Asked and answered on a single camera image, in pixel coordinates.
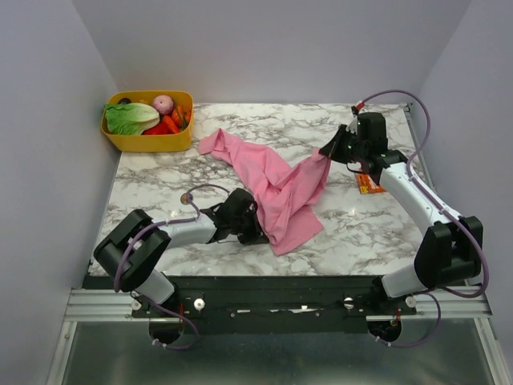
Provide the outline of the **pink t-shirt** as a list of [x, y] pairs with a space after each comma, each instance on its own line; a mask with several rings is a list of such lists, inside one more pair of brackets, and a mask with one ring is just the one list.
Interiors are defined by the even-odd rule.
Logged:
[[324, 229], [312, 207], [325, 190], [331, 161], [316, 149], [290, 166], [268, 146], [219, 129], [199, 143], [199, 153], [230, 164], [257, 203], [257, 217], [273, 252], [294, 251]]

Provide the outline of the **round blue yellow brooch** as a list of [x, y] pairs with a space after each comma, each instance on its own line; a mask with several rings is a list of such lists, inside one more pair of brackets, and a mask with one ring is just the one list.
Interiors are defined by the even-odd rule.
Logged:
[[190, 192], [186, 192], [180, 197], [180, 202], [182, 205], [190, 205], [192, 203], [192, 201], [193, 201], [193, 197]]

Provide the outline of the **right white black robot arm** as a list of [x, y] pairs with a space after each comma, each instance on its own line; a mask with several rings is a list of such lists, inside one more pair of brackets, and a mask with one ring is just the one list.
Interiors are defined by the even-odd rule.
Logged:
[[401, 151], [388, 147], [382, 114], [364, 112], [350, 124], [340, 125], [319, 152], [340, 164], [360, 164], [360, 172], [383, 187], [423, 235], [413, 262], [381, 277], [378, 289], [370, 292], [374, 312], [387, 314], [399, 297], [445, 288], [482, 273], [482, 223], [447, 205], [419, 178]]

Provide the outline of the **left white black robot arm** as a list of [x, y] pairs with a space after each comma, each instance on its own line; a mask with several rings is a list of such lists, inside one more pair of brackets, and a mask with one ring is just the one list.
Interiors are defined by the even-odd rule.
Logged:
[[164, 252], [185, 245], [219, 243], [235, 236], [242, 245], [269, 242], [257, 218], [251, 193], [237, 188], [217, 205], [200, 209], [193, 195], [182, 196], [194, 217], [153, 221], [142, 209], [130, 212], [96, 246], [94, 259], [112, 278], [116, 292], [135, 292], [150, 300], [161, 317], [176, 311], [176, 285], [156, 269]]

